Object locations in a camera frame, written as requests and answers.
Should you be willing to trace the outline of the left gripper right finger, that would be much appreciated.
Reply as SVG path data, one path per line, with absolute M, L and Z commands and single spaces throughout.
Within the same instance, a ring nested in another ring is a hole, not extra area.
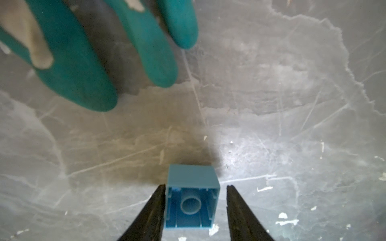
M 235 186 L 227 186 L 226 198 L 231 241 L 273 241 Z

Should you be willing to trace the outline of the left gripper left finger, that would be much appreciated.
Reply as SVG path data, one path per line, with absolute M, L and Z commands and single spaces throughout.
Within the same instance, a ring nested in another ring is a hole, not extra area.
M 160 241 L 165 211 L 165 184 L 159 185 L 118 241 Z

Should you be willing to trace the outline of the light blue 2x2 brick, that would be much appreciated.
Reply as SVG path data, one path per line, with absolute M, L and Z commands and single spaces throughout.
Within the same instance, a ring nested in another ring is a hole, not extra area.
M 165 191 L 166 229 L 211 229 L 221 186 L 212 166 L 171 164 Z

